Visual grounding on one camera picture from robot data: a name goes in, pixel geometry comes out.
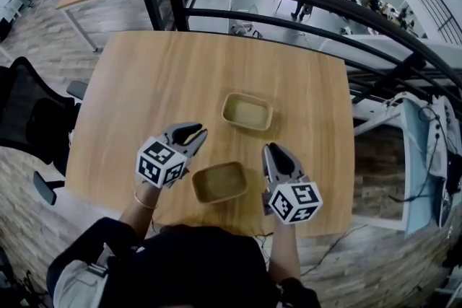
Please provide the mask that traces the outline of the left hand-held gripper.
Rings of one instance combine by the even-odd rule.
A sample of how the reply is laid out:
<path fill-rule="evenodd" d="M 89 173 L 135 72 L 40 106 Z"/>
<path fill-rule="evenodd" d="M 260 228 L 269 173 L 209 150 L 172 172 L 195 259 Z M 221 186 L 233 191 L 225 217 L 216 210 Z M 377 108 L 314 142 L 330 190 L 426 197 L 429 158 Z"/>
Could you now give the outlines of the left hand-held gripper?
<path fill-rule="evenodd" d="M 182 144 L 180 153 L 160 136 L 150 137 L 138 150 L 136 174 L 156 188 L 170 188 L 183 174 L 186 162 L 204 144 L 208 130 L 194 122 L 174 123 L 164 132 L 169 144 Z"/>

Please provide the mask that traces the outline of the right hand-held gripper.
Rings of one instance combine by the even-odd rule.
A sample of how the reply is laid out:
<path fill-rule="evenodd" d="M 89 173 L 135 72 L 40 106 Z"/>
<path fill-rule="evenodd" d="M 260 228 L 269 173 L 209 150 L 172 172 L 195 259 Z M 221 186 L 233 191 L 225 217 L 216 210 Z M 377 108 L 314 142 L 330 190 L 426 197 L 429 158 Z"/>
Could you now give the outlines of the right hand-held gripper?
<path fill-rule="evenodd" d="M 262 151 L 263 173 L 269 184 L 263 193 L 263 212 L 275 215 L 285 225 L 311 220 L 323 205 L 316 182 L 305 176 L 300 160 L 287 148 L 265 144 Z M 295 180 L 272 183 L 276 180 Z"/>

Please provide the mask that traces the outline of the person's right forearm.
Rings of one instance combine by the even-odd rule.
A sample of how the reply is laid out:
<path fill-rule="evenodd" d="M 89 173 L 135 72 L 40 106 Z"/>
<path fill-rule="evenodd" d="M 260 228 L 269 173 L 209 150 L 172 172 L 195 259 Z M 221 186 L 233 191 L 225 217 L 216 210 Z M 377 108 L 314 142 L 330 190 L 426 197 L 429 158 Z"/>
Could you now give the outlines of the person's right forearm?
<path fill-rule="evenodd" d="M 301 276 L 295 226 L 283 224 L 279 218 L 274 219 L 269 275 L 276 283 Z"/>

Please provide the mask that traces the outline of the person's left forearm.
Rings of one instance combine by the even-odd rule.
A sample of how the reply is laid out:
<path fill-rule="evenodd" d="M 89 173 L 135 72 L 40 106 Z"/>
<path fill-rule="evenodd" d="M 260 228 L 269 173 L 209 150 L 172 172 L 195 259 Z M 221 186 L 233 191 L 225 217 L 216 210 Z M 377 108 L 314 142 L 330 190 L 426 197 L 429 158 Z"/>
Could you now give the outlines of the person's left forearm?
<path fill-rule="evenodd" d="M 121 214 L 119 221 L 129 225 L 139 240 L 147 235 L 161 190 L 148 182 L 142 182 L 134 188 L 133 199 Z"/>

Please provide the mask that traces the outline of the person's black top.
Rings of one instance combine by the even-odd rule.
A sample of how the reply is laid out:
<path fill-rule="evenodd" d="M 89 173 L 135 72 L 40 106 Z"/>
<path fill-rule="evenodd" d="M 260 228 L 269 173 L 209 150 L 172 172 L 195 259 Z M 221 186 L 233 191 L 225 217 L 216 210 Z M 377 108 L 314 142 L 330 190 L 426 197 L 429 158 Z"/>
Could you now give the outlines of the person's black top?
<path fill-rule="evenodd" d="M 321 308 L 317 294 L 295 278 L 276 283 L 251 237 L 214 226 L 176 225 L 139 240 L 121 221 L 96 221 L 50 265 L 53 298 L 74 260 L 108 264 L 99 308 Z"/>

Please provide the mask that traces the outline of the pale blue desk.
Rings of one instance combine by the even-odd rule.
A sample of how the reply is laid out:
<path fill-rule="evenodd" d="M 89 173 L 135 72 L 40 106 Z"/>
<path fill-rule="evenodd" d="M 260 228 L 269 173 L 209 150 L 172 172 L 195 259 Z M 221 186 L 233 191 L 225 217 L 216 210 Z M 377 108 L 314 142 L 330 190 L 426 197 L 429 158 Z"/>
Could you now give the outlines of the pale blue desk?
<path fill-rule="evenodd" d="M 354 216 L 357 223 L 412 234 L 431 221 L 444 227 L 462 201 L 462 135 L 456 112 L 446 96 L 424 101 L 398 93 L 363 118 L 356 136 L 382 125 L 404 135 L 404 196 L 400 219 Z"/>

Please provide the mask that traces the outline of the black mesh office chair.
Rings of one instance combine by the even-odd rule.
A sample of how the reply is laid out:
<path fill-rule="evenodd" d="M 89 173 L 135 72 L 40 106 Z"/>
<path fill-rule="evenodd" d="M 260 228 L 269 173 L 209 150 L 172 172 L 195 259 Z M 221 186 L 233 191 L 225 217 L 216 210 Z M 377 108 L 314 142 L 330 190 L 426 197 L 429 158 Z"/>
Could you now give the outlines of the black mesh office chair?
<path fill-rule="evenodd" d="M 0 146 L 52 164 L 66 175 L 71 134 L 88 84 L 72 81 L 62 96 L 24 56 L 0 66 Z"/>

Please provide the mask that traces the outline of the person's grey trousers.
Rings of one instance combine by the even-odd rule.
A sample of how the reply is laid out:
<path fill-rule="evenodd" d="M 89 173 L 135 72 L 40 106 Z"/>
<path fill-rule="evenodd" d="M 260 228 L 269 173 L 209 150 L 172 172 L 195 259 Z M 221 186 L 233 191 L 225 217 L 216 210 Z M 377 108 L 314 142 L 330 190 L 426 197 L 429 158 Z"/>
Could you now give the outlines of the person's grey trousers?
<path fill-rule="evenodd" d="M 108 264 L 101 258 L 87 264 L 74 260 L 67 265 L 55 286 L 54 308 L 99 308 L 108 282 Z"/>

